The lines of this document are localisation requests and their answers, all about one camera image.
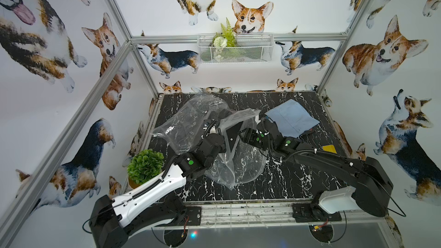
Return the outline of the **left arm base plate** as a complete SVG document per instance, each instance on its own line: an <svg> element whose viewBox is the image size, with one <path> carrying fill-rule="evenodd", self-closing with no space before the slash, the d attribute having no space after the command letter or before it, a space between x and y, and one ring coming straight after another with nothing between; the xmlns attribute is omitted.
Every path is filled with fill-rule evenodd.
<svg viewBox="0 0 441 248"><path fill-rule="evenodd" d="M200 226L202 219L202 208L197 206L187 207L180 221L180 226Z"/></svg>

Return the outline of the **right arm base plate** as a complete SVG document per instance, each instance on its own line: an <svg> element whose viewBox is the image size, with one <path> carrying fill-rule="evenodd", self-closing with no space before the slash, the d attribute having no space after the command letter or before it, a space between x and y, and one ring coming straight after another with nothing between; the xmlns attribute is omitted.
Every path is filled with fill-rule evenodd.
<svg viewBox="0 0 441 248"><path fill-rule="evenodd" d="M292 217L297 223L312 222L339 222L342 220L341 214L336 212L330 214L312 203L294 203L292 207Z"/></svg>

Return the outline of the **black shirt white buttons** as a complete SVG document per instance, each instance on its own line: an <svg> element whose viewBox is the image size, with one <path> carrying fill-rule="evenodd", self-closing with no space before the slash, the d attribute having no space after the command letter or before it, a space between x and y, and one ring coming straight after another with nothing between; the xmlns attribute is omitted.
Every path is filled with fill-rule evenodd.
<svg viewBox="0 0 441 248"><path fill-rule="evenodd" d="M205 122L214 122L214 130L210 133L218 132L225 139L226 152L223 154L233 154L237 142L241 141L239 132L245 128L253 128L256 125L256 117L260 111L257 109L230 110L220 109L210 111Z"/></svg>

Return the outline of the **light blue shirt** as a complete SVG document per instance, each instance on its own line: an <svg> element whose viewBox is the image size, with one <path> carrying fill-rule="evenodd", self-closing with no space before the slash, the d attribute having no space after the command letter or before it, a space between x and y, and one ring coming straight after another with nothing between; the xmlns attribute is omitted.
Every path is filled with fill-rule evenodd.
<svg viewBox="0 0 441 248"><path fill-rule="evenodd" d="M265 115L276 123L284 137L298 138L320 123L293 99L267 111Z"/></svg>

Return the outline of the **green potted plant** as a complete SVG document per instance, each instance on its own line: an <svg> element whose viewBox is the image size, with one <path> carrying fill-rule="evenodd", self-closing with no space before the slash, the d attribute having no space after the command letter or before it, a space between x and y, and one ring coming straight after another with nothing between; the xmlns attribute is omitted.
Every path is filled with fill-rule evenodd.
<svg viewBox="0 0 441 248"><path fill-rule="evenodd" d="M143 150L134 156L127 166L129 185L137 188L163 171L164 155L154 150Z"/></svg>

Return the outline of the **yellow plastic spatula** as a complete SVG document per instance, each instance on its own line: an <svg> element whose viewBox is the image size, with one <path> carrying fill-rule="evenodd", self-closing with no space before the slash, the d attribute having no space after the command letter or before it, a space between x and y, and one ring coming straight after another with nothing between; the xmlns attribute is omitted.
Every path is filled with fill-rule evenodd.
<svg viewBox="0 0 441 248"><path fill-rule="evenodd" d="M325 145L325 146L322 147L322 149L323 149L324 151L326 151L326 152L330 152L330 153L337 154L337 151L336 151L334 145Z"/></svg>

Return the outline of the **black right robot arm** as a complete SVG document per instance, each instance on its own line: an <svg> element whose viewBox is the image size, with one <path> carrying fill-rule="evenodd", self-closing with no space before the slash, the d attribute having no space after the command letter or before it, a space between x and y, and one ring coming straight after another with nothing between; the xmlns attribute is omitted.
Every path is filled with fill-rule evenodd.
<svg viewBox="0 0 441 248"><path fill-rule="evenodd" d="M341 211L362 210L374 217L388 215L393 184L374 158L359 160L340 156L316 148L301 139L285 137L275 122L262 119L256 129L245 128L239 132L242 142L283 162L305 165L344 181L347 187L319 192L309 205L295 210L295 219L329 221Z"/></svg>

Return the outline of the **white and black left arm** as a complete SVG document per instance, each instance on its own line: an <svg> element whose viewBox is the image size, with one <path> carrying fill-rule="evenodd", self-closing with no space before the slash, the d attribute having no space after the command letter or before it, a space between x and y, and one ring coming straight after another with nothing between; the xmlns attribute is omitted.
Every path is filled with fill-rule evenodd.
<svg viewBox="0 0 441 248"><path fill-rule="evenodd" d="M181 222L187 208L174 191L202 177L225 151L220 130L207 130L190 151L173 156L164 171L147 183L113 199L100 197L88 220L96 247L120 248L144 228Z"/></svg>

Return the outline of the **clear plastic vacuum bag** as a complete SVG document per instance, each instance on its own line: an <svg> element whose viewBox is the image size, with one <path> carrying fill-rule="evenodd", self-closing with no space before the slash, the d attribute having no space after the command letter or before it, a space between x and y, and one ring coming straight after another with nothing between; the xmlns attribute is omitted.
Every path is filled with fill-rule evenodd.
<svg viewBox="0 0 441 248"><path fill-rule="evenodd" d="M202 176L229 189L251 182L264 171L266 155L241 140L257 131L258 109L233 110L213 95L196 95L169 120L153 130L175 152L166 170L187 181Z"/></svg>

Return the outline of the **fern and white flower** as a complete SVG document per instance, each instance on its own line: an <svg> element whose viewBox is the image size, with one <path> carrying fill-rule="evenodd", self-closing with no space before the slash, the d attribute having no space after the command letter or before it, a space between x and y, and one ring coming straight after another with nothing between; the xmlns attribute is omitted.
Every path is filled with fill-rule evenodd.
<svg viewBox="0 0 441 248"><path fill-rule="evenodd" d="M216 33L212 39L211 54L215 61L221 62L227 59L232 59L238 47L235 32L231 23L226 19L225 24L220 24L221 32Z"/></svg>

